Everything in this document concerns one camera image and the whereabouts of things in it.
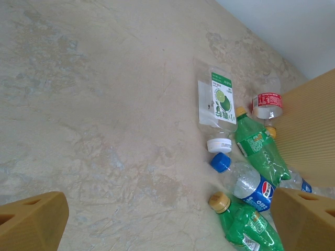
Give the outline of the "clear bottle lime label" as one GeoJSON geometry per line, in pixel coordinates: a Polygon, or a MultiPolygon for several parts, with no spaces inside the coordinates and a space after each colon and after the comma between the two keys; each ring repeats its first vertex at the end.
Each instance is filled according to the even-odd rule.
{"type": "Polygon", "coordinates": [[[193,60],[198,89],[198,122],[210,153],[232,151],[237,130],[231,74],[225,69],[193,60]]]}

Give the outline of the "green bottle yellow cap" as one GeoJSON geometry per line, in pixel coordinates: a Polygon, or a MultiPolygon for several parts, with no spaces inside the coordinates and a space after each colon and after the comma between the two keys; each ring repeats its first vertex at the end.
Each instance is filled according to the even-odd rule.
{"type": "Polygon", "coordinates": [[[249,163],[274,186],[290,180],[287,165],[266,127],[250,118],[243,107],[236,108],[236,117],[235,142],[249,163]]]}
{"type": "Polygon", "coordinates": [[[277,231],[254,207],[233,202],[221,191],[208,203],[220,219],[226,240],[237,251],[284,251],[277,231]]]}

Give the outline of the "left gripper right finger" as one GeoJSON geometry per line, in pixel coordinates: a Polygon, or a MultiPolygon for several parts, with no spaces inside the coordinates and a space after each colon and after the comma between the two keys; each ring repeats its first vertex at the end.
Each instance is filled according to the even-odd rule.
{"type": "Polygon", "coordinates": [[[285,251],[335,251],[335,200],[276,188],[271,215],[285,251]]]}

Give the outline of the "clear bottle blue Pepsi label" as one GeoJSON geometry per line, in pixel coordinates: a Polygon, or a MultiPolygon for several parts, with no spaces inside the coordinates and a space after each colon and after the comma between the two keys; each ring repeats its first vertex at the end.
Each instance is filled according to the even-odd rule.
{"type": "Polygon", "coordinates": [[[291,179],[282,180],[280,183],[280,187],[313,193],[312,186],[307,181],[305,181],[297,171],[290,170],[289,172],[291,175],[291,179]]]}
{"type": "Polygon", "coordinates": [[[275,188],[254,167],[233,161],[224,153],[216,154],[210,165],[219,173],[224,188],[236,198],[255,207],[258,212],[270,209],[275,188]]]}

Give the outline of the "clear bottle red label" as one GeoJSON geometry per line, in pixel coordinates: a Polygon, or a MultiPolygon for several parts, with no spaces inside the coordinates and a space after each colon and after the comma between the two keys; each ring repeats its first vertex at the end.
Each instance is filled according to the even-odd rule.
{"type": "Polygon", "coordinates": [[[283,114],[281,82],[276,75],[268,74],[260,78],[261,85],[252,100],[252,114],[263,121],[273,139],[277,131],[274,119],[283,114]]]}

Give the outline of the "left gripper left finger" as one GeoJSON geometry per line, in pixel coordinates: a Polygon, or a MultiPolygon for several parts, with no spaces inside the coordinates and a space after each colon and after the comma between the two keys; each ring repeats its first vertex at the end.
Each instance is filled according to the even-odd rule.
{"type": "Polygon", "coordinates": [[[60,191],[1,205],[0,251],[57,251],[68,218],[60,191]]]}

